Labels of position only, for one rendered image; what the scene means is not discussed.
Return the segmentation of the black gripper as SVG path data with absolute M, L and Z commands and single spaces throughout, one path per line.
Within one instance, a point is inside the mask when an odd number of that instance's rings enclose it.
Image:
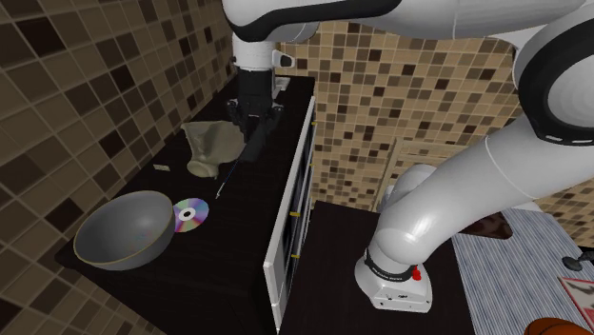
M 238 69 L 237 99 L 227 101 L 228 116 L 233 125 L 246 134 L 246 116 L 263 116 L 265 134 L 271 134 L 283 116 L 284 107 L 272 98 L 272 71 Z

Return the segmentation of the white box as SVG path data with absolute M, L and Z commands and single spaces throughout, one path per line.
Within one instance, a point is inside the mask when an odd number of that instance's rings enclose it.
M 272 90 L 272 98 L 276 99 L 281 91 L 285 91 L 290 83 L 290 78 L 285 76 L 275 76 Z

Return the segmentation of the beige vase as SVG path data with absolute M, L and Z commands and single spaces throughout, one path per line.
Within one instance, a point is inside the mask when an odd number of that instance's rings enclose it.
M 188 171 L 200 178 L 216 178 L 219 166 L 239 158 L 245 147 L 244 134 L 228 121 L 184 123 L 191 158 Z

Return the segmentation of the shiny compact disc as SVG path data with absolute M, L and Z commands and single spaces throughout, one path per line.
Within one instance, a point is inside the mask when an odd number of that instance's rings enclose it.
M 208 217 L 208 203 L 199 198 L 188 198 L 173 205 L 175 231 L 191 231 L 200 226 Z

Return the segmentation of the dark dresser with white drawers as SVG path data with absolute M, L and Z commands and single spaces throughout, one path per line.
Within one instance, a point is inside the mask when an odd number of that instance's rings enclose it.
M 253 163 L 240 163 L 221 196 L 215 194 L 234 163 L 217 178 L 188 172 L 188 140 L 171 135 L 126 184 L 172 202 L 199 198 L 207 219 L 177 233 L 150 263 L 108 271 L 87 265 L 64 245 L 55 260 L 103 288 L 166 335 L 277 335 L 310 205 L 315 133 L 315 81 L 290 77 L 276 100 L 284 113 Z M 155 170 L 166 165 L 171 171 Z

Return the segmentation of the grey bowl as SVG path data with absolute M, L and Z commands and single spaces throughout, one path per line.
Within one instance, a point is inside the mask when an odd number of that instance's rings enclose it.
M 169 197 L 154 190 L 119 196 L 96 209 L 78 228 L 73 252 L 104 270 L 129 270 L 159 257 L 175 232 Z

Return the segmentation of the black robot stand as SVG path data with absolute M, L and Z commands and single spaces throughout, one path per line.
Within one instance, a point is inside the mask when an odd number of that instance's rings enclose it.
M 475 335 L 451 241 L 425 262 L 433 290 L 427 313 L 372 305 L 354 268 L 378 218 L 375 212 L 315 203 L 279 335 Z

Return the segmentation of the dark brown object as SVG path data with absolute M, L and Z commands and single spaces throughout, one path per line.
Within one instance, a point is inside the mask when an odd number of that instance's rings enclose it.
M 461 233 L 486 238 L 506 240 L 512 235 L 512 229 L 502 212 L 486 216 L 465 229 Z

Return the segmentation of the grey striped rug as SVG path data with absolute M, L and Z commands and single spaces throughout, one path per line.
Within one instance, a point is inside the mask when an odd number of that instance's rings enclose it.
M 452 244 L 476 335 L 523 335 L 534 320 L 587 321 L 567 295 L 561 277 L 594 282 L 594 265 L 567 269 L 563 257 L 582 251 L 547 213 L 510 208 L 503 211 L 512 236 L 492 239 L 456 234 Z

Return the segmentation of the small black object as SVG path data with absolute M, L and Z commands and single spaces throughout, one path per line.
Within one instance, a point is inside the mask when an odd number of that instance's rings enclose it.
M 594 251 L 584 251 L 579 257 L 572 258 L 564 256 L 562 263 L 564 266 L 573 271 L 581 271 L 583 269 L 583 262 L 594 261 Z

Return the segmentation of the orange round object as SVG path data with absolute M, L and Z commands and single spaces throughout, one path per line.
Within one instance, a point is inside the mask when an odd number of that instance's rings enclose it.
M 524 335 L 594 335 L 594 333 L 564 319 L 540 318 L 525 328 Z

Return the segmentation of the red and white book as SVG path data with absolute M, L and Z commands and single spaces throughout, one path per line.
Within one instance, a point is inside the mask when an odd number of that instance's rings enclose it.
M 559 277 L 558 280 L 584 320 L 594 330 L 594 282 L 566 277 Z

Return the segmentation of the black handled thin tool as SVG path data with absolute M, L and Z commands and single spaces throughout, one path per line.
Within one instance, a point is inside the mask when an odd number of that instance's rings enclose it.
M 240 163 L 254 162 L 258 159 L 258 156 L 259 156 L 262 148 L 266 144 L 266 138 L 267 138 L 267 126 L 264 124 L 261 124 L 253 131 L 253 133 L 251 134 L 251 137 L 249 138 L 249 140 L 247 142 L 246 147 L 243 149 L 239 158 L 233 164 L 233 166 L 230 169 L 230 171 L 228 172 L 228 175 L 226 176 L 224 182 L 218 188 L 218 190 L 215 194 L 216 199 L 218 199 L 221 196 L 226 183 L 228 182 L 232 173 L 234 172 L 234 170 Z

